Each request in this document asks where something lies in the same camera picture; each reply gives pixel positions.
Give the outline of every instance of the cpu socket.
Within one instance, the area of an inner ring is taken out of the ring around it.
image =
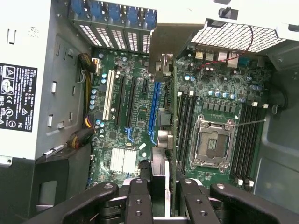
[[[191,139],[190,166],[218,168],[221,173],[230,165],[230,157],[235,133],[234,121],[226,123],[205,120],[197,117]]]

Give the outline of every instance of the green circuit board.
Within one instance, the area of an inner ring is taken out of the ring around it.
[[[148,57],[123,52],[101,50],[95,51],[94,58],[99,58],[100,68],[93,75],[92,98],[95,98],[89,113],[94,117],[93,124],[96,134],[92,138],[92,154],[90,177],[88,184],[112,181],[119,185],[127,178],[139,175],[138,164],[150,158],[150,147],[155,146],[147,133],[150,119],[151,102],[153,98],[154,79],[147,73]],[[115,71],[120,77],[115,78],[112,91],[111,117],[103,120],[103,110],[107,92],[107,77],[109,71]],[[121,78],[124,78],[124,91],[121,112],[117,110],[120,99]],[[126,122],[129,116],[129,105],[132,80],[135,78],[135,97],[132,109],[131,135],[128,139]],[[143,92],[144,81],[147,80],[147,90]],[[163,107],[164,89],[159,94],[159,107]]]
[[[267,103],[268,90],[264,87],[264,84],[271,77],[272,67],[269,65],[269,67],[260,68],[256,66],[255,62],[247,58],[240,60],[245,61],[245,64],[239,64],[238,69],[230,68],[226,63],[216,63],[202,68],[201,66],[208,61],[196,59],[194,56],[185,56],[176,61],[177,90],[180,92],[177,97],[178,110],[181,103],[179,95],[188,95],[190,91],[193,91],[194,96],[196,96],[192,124],[199,115],[204,116],[204,120],[211,122],[226,123],[229,119],[232,119],[235,124],[238,124],[241,109],[245,104],[257,102],[262,105]],[[257,134],[255,154],[258,151],[263,124],[258,125],[259,133]],[[237,133],[238,127],[235,128],[234,138],[232,139],[233,147],[230,161],[233,158]],[[197,166],[195,169],[191,169],[189,153],[188,151],[185,177],[198,179],[208,188],[212,183],[232,182],[230,168],[223,173],[217,168],[211,167]]]

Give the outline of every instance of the power supply label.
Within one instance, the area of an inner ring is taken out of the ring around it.
[[[32,132],[37,68],[0,63],[0,129]]]

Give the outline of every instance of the red wire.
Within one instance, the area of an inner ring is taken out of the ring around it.
[[[231,57],[231,58],[229,58],[229,59],[223,59],[223,60],[219,60],[219,61],[212,61],[212,62],[210,62],[210,63],[205,63],[205,64],[203,64],[200,68],[203,68],[203,67],[205,67],[206,65],[210,65],[210,64],[215,64],[215,63],[219,63],[219,62],[230,61],[230,60],[236,59],[236,58],[240,57],[241,55],[245,54],[245,53],[249,50],[249,48],[251,47],[251,45],[252,45],[252,43],[253,43],[253,30],[252,30],[252,27],[249,26],[249,29],[250,29],[250,31],[251,31],[251,41],[250,41],[249,46],[247,47],[247,49],[246,49],[244,52],[242,52],[241,54],[239,54],[239,55],[236,56],[236,57]]]

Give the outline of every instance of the motherboard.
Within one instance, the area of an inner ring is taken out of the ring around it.
[[[209,63],[220,55],[187,52],[174,63],[176,80],[157,83],[148,73],[146,56],[95,50],[89,114],[96,134],[89,186],[103,181],[122,185],[137,177],[139,163],[148,161],[157,145],[158,129],[170,120],[176,122],[176,160],[185,177],[206,187],[215,182],[242,186],[242,179],[253,179],[271,67],[247,57]],[[177,117],[170,119],[173,110]]]

